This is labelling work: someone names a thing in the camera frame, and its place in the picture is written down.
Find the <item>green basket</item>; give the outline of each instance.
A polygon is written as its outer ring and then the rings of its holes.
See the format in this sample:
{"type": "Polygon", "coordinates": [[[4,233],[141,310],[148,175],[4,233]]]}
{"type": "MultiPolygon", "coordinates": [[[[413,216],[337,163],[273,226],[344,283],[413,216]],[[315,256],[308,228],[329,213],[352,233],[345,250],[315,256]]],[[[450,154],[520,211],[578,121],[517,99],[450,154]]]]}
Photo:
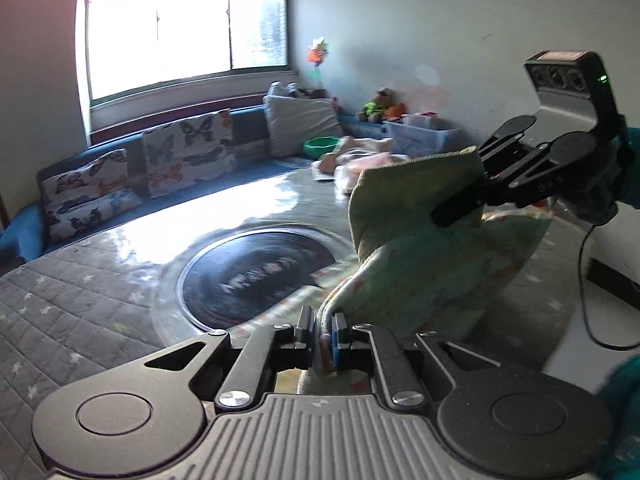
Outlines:
{"type": "Polygon", "coordinates": [[[302,145],[302,149],[308,156],[318,160],[321,155],[331,153],[338,144],[338,140],[340,140],[338,137],[315,137],[307,140],[302,145]]]}

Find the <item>gray star-patterned tablecloth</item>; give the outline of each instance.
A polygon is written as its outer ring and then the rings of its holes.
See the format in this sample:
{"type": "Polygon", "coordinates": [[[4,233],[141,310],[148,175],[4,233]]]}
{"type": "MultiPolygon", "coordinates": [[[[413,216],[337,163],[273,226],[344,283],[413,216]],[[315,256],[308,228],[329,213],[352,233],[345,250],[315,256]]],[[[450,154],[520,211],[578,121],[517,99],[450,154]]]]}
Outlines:
{"type": "MultiPolygon", "coordinates": [[[[199,334],[175,290],[180,270],[202,248],[238,231],[293,222],[322,229],[353,255],[347,204],[332,183],[298,170],[139,218],[2,276],[0,475],[42,477],[31,419],[46,395],[199,334]]],[[[472,334],[478,344],[525,364],[549,356],[574,310],[581,235],[552,222],[534,257],[500,292],[486,327],[472,334]]]]}

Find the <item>sofa armrest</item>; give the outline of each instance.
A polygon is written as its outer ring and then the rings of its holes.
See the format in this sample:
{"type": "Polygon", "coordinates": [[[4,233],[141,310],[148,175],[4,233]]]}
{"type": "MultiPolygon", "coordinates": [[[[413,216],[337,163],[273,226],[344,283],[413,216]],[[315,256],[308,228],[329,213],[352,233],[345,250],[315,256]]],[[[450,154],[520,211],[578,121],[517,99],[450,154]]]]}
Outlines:
{"type": "Polygon", "coordinates": [[[18,211],[0,237],[0,265],[15,258],[26,262],[44,254],[49,235],[40,202],[31,203],[18,211]]]}

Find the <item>pillow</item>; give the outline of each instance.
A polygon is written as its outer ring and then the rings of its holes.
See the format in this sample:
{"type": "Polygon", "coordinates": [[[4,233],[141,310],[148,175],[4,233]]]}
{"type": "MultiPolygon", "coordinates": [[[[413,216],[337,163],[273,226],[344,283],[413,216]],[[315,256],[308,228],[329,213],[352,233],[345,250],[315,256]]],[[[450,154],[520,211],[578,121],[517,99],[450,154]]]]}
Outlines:
{"type": "Polygon", "coordinates": [[[47,222],[52,243],[88,232],[100,222],[142,204],[130,189],[111,191],[94,200],[69,207],[47,209],[47,222]]]}
{"type": "Polygon", "coordinates": [[[233,170],[229,110],[159,126],[143,134],[149,193],[172,193],[233,170]]]}
{"type": "Polygon", "coordinates": [[[313,137],[344,135],[328,99],[266,95],[262,101],[269,127],[271,156],[301,153],[302,144],[313,137]]]}
{"type": "Polygon", "coordinates": [[[127,150],[114,150],[82,168],[45,180],[42,202],[46,210],[59,209],[60,205],[72,208],[128,185],[127,150]]]}

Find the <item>teddy bear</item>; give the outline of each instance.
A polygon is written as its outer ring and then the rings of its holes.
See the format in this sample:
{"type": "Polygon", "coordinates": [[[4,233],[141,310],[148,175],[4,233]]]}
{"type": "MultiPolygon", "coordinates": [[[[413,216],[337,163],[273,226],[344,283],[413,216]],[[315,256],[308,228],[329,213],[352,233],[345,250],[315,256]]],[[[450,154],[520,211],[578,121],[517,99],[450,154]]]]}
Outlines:
{"type": "Polygon", "coordinates": [[[373,99],[366,103],[357,114],[359,121],[369,121],[370,123],[381,123],[386,110],[393,104],[391,90],[381,88],[373,96],[373,99]]]}

